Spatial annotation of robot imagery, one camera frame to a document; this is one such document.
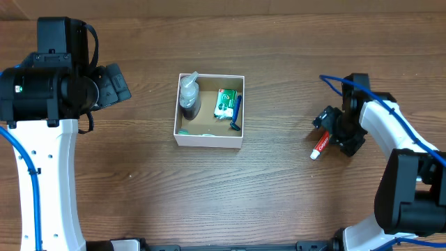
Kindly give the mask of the blue disposable razor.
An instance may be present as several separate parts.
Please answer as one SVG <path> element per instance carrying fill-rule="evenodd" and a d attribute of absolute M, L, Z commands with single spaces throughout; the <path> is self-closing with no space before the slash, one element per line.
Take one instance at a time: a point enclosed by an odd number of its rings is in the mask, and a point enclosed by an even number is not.
<path fill-rule="evenodd" d="M 233 108 L 233 116 L 232 116 L 232 120 L 230 122 L 230 126 L 235 131 L 241 130 L 241 128 L 236 124 L 236 121 L 238 119 L 238 113 L 240 110 L 240 105 L 241 105 L 242 99 L 243 99 L 243 97 L 241 95 L 237 96 L 236 103 Z"/>

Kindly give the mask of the green white toothbrush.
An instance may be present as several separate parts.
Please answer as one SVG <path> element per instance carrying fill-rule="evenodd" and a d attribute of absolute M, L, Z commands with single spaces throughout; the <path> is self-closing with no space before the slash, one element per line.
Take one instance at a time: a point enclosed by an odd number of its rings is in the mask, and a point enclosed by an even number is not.
<path fill-rule="evenodd" d="M 178 130 L 178 134 L 179 134 L 179 135 L 192 135 L 192 136 L 214 137 L 214 135 L 212 135 L 212 134 L 194 134 L 194 133 L 191 133 L 189 130 L 182 129 L 182 128 Z"/>

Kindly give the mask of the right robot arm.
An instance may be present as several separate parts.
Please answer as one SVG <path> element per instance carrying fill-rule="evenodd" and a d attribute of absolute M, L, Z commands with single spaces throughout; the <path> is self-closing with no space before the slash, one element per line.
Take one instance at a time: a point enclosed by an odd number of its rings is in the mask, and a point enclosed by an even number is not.
<path fill-rule="evenodd" d="M 341 108 L 328 106 L 313 121 L 324 133 L 311 159 L 329 144 L 352 157 L 370 135 L 387 164 L 370 216 L 329 241 L 301 241 L 298 249 L 392 250 L 402 243 L 444 248 L 425 238 L 445 233 L 445 152 L 412 127 L 390 93 L 371 90 L 368 74 L 352 73 L 339 82 Z"/>

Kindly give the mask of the green soap bar packet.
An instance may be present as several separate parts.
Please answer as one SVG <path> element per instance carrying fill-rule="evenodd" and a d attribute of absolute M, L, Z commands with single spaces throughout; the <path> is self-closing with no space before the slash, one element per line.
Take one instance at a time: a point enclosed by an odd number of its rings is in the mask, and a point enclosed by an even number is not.
<path fill-rule="evenodd" d="M 217 102 L 214 117 L 217 119 L 232 119 L 238 92 L 233 89 L 220 89 L 217 92 Z"/>

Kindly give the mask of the clear pump soap bottle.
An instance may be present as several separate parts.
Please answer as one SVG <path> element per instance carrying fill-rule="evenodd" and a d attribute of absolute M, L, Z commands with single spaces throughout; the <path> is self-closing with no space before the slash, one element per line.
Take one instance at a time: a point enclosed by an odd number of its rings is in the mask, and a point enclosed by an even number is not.
<path fill-rule="evenodd" d="M 185 119 L 193 120 L 201 108 L 199 85 L 196 82 L 199 74 L 197 71 L 184 77 L 180 81 L 179 105 Z"/>

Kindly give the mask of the Colgate toothpaste tube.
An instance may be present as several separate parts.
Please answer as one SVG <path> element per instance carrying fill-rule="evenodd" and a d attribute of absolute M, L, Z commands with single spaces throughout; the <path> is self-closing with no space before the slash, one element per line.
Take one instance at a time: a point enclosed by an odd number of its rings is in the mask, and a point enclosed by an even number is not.
<path fill-rule="evenodd" d="M 321 152 L 328 145 L 329 140 L 330 140 L 330 133 L 328 131 L 325 131 L 311 152 L 310 158 L 312 160 L 316 160 L 320 156 Z"/>

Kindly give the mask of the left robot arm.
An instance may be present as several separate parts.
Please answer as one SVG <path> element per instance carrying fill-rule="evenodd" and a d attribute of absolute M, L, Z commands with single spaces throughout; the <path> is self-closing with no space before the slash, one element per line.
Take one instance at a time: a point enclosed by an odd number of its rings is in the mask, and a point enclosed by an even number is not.
<path fill-rule="evenodd" d="M 41 17 L 38 49 L 1 73 L 1 135 L 13 146 L 20 188 L 22 250 L 142 250 L 138 238 L 87 241 L 77 212 L 75 147 L 81 116 L 128 100 L 120 68 L 98 65 L 95 29 Z"/>

